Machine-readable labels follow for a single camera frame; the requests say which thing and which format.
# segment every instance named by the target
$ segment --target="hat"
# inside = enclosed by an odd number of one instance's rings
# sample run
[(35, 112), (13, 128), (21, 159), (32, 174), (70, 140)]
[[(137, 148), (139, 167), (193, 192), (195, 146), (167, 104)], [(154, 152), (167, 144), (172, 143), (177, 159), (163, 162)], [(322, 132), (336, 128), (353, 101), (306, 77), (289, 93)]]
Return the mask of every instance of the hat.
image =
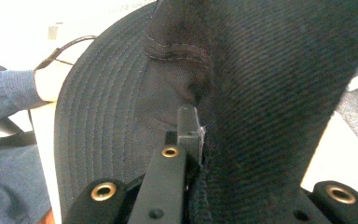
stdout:
[(143, 175), (192, 104), (206, 134), (191, 222), (296, 221), (300, 182), (357, 66), (357, 2), (161, 0), (132, 12), (62, 86), (62, 216), (89, 183)]

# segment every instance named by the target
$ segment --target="cable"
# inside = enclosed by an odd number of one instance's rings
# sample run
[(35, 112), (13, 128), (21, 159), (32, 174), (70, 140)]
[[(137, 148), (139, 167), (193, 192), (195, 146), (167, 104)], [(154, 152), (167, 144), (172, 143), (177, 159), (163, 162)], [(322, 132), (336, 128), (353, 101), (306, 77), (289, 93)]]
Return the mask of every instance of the cable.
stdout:
[(64, 45), (63, 47), (61, 48), (57, 48), (55, 49), (51, 54), (50, 56), (48, 56), (42, 63), (40, 63), (35, 70), (38, 70), (38, 69), (42, 69), (42, 68), (45, 68), (47, 67), (49, 64), (51, 64), (53, 61), (58, 61), (58, 62), (61, 62), (61, 63), (67, 63), (67, 64), (70, 64), (70, 65), (73, 65), (72, 63), (68, 63), (68, 62), (65, 62), (65, 61), (62, 61), (62, 60), (58, 60), (57, 57), (60, 56), (61, 53), (63, 53), (64, 50), (72, 47), (73, 45), (77, 44), (77, 43), (80, 43), (82, 41), (85, 41), (85, 40), (91, 40), (91, 39), (95, 39), (97, 38), (96, 35), (85, 35), (85, 36), (82, 36), (82, 37), (79, 37), (78, 39), (75, 39), (75, 40), (72, 40), (71, 42), (67, 43), (66, 45)]

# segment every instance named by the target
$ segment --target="brass eyelet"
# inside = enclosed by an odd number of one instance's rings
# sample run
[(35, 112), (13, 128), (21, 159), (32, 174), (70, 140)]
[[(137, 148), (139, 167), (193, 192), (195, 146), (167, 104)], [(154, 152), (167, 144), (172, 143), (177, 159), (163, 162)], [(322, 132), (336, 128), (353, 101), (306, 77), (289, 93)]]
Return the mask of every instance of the brass eyelet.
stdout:
[(110, 182), (99, 184), (92, 190), (91, 198), (97, 202), (108, 200), (116, 194), (116, 189), (116, 185)]
[(356, 198), (349, 191), (334, 185), (326, 186), (327, 194), (334, 200), (340, 203), (353, 204), (356, 203)]
[(162, 150), (161, 154), (164, 157), (171, 158), (177, 156), (179, 154), (179, 151), (175, 147), (167, 147)]

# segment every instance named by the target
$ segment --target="person's leg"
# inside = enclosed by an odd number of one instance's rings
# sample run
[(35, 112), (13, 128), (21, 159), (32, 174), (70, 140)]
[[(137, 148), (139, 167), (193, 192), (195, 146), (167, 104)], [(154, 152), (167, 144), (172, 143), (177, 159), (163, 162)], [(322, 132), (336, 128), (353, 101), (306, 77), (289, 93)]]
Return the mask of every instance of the person's leg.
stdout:
[(37, 146), (0, 147), (0, 223), (37, 223), (49, 210)]

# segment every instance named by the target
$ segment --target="blue sleeve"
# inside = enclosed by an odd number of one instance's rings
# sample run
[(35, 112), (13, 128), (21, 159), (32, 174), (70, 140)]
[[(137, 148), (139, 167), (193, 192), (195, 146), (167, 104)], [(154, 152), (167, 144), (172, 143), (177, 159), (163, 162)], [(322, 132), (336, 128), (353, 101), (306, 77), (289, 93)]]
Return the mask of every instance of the blue sleeve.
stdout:
[(34, 71), (0, 72), (0, 119), (44, 105), (34, 84)]

